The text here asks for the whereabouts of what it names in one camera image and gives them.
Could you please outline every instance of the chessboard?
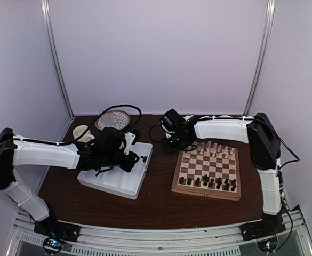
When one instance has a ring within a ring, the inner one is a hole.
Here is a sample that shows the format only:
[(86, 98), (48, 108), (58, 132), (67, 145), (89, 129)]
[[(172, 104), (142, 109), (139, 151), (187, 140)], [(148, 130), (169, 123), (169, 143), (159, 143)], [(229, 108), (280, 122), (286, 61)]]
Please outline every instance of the chessboard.
[(171, 190), (173, 192), (238, 201), (241, 184), (236, 148), (195, 143), (180, 151)]

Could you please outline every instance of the robotic arm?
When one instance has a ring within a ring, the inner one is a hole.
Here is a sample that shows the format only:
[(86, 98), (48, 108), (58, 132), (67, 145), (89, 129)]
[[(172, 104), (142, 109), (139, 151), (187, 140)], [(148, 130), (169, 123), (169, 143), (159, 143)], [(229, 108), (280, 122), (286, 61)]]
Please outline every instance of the robotic arm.
[(280, 141), (264, 113), (250, 117), (180, 116), (174, 109), (161, 118), (166, 154), (185, 150), (197, 139), (236, 140), (249, 144), (263, 194), (263, 219), (241, 226), (244, 240), (270, 236), (285, 230), (281, 217), (283, 180), (280, 171)]
[(100, 136), (87, 142), (62, 143), (28, 139), (5, 128), (0, 134), (0, 190), (36, 221), (35, 232), (75, 242), (78, 225), (59, 222), (51, 206), (34, 194), (21, 180), (14, 166), (49, 165), (76, 170), (98, 171), (119, 166), (131, 172), (140, 157), (130, 151), (138, 140), (138, 131), (123, 133), (105, 128)]

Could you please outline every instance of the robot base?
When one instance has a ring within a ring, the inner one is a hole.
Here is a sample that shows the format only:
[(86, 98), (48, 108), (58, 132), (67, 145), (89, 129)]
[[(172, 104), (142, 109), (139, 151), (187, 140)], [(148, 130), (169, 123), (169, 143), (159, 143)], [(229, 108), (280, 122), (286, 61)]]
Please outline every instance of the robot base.
[(263, 214), (262, 220), (241, 225), (243, 241), (273, 236), (285, 230), (286, 227), (280, 214), (274, 216)]
[[(66, 235), (65, 236), (66, 241), (77, 242), (77, 238), (79, 237), (79, 234), (80, 234), (80, 226), (75, 225), (75, 224), (58, 222), (58, 227), (61, 230), (64, 230), (65, 234), (59, 233), (55, 236), (56, 238), (63, 240), (63, 236)], [(34, 232), (41, 234), (41, 235), (45, 235), (45, 233), (42, 232), (40, 226), (38, 225), (35, 225)]]

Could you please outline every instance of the white wall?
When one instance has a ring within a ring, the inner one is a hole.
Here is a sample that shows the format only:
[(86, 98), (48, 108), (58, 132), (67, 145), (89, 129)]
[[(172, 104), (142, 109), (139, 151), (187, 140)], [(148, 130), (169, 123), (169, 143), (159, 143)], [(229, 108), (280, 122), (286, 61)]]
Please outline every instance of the white wall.
[(76, 114), (242, 113), (267, 1), (55, 0), (50, 10)]
[(268, 114), (278, 134), (301, 157), (300, 163), (285, 167), (283, 175), (289, 199), (293, 206), (300, 204), (312, 235), (312, 1), (277, 1), (252, 114), (258, 111)]
[[(0, 0), (0, 131), (59, 139), (68, 124), (52, 67), (40, 0)], [(36, 189), (43, 167), (19, 168)], [(0, 192), (0, 255), (17, 207)]]

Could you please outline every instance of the brown tabletop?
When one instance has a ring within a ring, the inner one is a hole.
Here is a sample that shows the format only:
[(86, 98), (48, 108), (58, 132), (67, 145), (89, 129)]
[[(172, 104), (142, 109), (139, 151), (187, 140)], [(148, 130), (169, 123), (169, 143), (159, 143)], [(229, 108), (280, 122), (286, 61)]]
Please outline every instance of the brown tabletop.
[[(156, 115), (143, 115), (136, 126), (142, 133), (139, 141), (150, 143), (148, 129), (158, 124), (159, 118)], [(72, 139), (71, 132), (76, 126), (89, 124), (93, 119), (93, 116), (76, 117), (65, 141)], [(91, 128), (91, 132), (94, 136), (100, 133), (95, 127)], [(153, 136), (159, 139), (164, 134), (157, 127), (153, 130)], [(165, 156), (157, 143), (154, 144), (153, 155), (136, 200), (83, 186), (77, 180), (79, 171), (60, 167), (50, 167), (39, 195), (53, 206), (60, 220), (104, 227), (193, 228), (260, 219), (263, 202), (260, 178), (251, 164), (248, 145), (236, 141), (213, 141), (238, 149), (242, 187), (240, 201), (172, 192), (178, 153)]]

